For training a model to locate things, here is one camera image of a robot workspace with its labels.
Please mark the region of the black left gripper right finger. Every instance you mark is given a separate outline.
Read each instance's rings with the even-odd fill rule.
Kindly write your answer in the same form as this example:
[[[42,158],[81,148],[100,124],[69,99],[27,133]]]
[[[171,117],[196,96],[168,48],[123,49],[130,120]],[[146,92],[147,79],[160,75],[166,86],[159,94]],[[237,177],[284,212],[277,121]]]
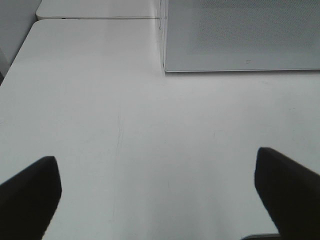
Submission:
[[[258,149],[255,189],[283,240],[320,238],[320,176],[270,147]]]

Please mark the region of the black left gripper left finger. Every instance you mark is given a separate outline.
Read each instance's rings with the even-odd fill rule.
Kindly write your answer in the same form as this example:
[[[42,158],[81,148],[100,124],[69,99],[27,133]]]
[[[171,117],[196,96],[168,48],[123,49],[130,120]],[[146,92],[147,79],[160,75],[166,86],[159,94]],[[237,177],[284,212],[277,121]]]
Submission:
[[[57,160],[45,156],[0,185],[0,238],[41,240],[62,195]]]

